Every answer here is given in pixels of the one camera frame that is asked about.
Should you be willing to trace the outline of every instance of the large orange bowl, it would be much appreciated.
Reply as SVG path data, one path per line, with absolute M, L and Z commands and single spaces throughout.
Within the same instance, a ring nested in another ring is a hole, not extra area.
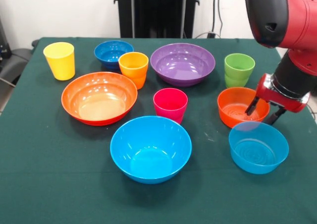
M 233 128 L 244 121 L 263 121 L 269 113 L 269 104 L 263 99 L 259 99 L 256 109 L 250 116 L 245 113 L 255 95 L 255 90 L 244 87 L 223 90 L 217 100 L 222 122 Z
M 64 89 L 63 108 L 75 119 L 104 126 L 122 119 L 135 104 L 138 90 L 127 77 L 112 72 L 83 75 Z

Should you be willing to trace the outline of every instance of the red robot arm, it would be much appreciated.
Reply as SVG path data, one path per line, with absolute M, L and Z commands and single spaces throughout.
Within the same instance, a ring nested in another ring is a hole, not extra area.
M 246 0 L 257 42 L 288 48 L 273 75 L 259 81 L 251 114 L 262 98 L 280 109 L 266 120 L 273 124 L 285 111 L 300 112 L 317 84 L 317 0 Z

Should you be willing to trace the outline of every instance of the stacked green cups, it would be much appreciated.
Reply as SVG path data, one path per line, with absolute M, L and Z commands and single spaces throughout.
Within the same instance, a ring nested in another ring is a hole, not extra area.
M 230 54 L 224 59 L 224 80 L 227 88 L 244 87 L 256 65 L 254 59 L 245 54 Z

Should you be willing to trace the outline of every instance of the white wall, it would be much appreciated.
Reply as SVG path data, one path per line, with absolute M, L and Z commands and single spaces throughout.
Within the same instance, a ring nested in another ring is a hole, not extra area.
M 12 49 L 43 36 L 120 37 L 113 0 L 0 0 L 0 17 Z
M 194 37 L 212 26 L 212 0 L 200 1 Z M 220 8 L 222 37 L 253 37 L 245 0 L 220 0 Z M 118 5 L 112 0 L 0 0 L 0 17 L 13 49 L 30 48 L 42 36 L 120 37 Z M 217 18 L 216 32 L 219 26 Z

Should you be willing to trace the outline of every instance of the light blue bowl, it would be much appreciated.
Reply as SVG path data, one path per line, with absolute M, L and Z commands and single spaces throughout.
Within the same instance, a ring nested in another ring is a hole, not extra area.
M 131 44 L 124 41 L 107 41 L 96 46 L 95 57 L 109 70 L 120 70 L 119 58 L 125 53 L 133 52 Z
M 273 171 L 288 156 L 285 137 L 274 127 L 261 122 L 243 122 L 229 134 L 233 161 L 241 169 L 265 174 Z
M 157 184 L 171 179 L 187 163 L 192 142 L 178 123 L 160 116 L 142 116 L 122 125 L 113 135 L 114 163 L 134 181 Z

